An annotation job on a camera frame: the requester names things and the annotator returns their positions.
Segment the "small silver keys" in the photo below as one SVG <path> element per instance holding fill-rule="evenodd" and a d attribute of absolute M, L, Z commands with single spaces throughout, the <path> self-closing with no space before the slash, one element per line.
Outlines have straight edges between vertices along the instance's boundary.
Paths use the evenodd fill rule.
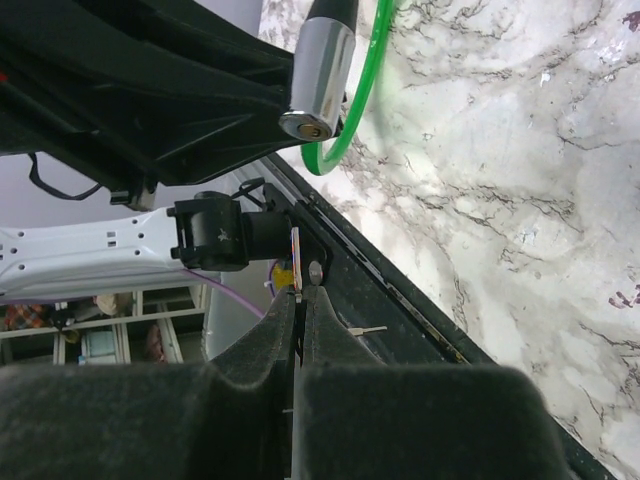
<path fill-rule="evenodd" d="M 295 300 L 297 303 L 302 302 L 302 259 L 301 259 L 301 247 L 300 247 L 300 230 L 298 227 L 293 227 L 290 233 L 291 240 L 291 253 L 292 253 L 292 275 L 293 275 L 293 287 L 295 292 Z"/>

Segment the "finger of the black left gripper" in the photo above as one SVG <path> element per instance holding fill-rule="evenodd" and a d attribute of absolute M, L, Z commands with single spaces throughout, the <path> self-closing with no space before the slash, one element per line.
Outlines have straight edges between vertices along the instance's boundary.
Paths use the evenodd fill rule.
<path fill-rule="evenodd" d="M 1 152 L 103 185 L 204 183 L 298 144 L 293 66 L 194 1 L 5 1 Z"/>

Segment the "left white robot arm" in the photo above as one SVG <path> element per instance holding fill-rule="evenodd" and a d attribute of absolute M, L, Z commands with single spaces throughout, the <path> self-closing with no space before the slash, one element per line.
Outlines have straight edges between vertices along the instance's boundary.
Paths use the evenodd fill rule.
<path fill-rule="evenodd" d="M 3 2 L 2 153 L 47 153 L 134 216 L 3 229 L 2 300 L 288 255 L 284 208 L 247 212 L 237 196 L 203 192 L 152 210 L 152 198 L 342 133 L 357 10 L 314 2 L 287 52 L 193 1 Z"/>

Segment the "green cable lock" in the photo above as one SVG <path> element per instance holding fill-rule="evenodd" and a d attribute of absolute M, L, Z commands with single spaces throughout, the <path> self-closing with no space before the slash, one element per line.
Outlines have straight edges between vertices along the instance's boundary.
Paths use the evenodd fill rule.
<path fill-rule="evenodd" d="M 356 93 L 342 120 L 347 80 L 356 46 L 357 1 L 315 1 L 301 27 L 293 58 L 285 133 L 302 142 L 306 169 L 324 176 L 346 154 L 384 59 L 394 3 L 379 1 Z"/>

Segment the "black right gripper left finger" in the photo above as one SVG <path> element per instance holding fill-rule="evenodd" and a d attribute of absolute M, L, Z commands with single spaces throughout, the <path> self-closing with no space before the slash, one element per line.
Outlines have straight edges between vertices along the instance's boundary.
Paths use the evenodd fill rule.
<path fill-rule="evenodd" d="M 282 479 L 295 301 L 217 358 L 1 371 L 5 479 Z"/>

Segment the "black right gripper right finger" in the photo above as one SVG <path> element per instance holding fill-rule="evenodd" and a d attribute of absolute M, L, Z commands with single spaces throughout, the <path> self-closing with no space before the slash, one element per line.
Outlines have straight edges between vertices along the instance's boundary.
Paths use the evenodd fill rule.
<path fill-rule="evenodd" d="M 299 375 L 303 479 L 566 479 L 534 384 L 498 365 L 386 365 L 309 287 Z"/>

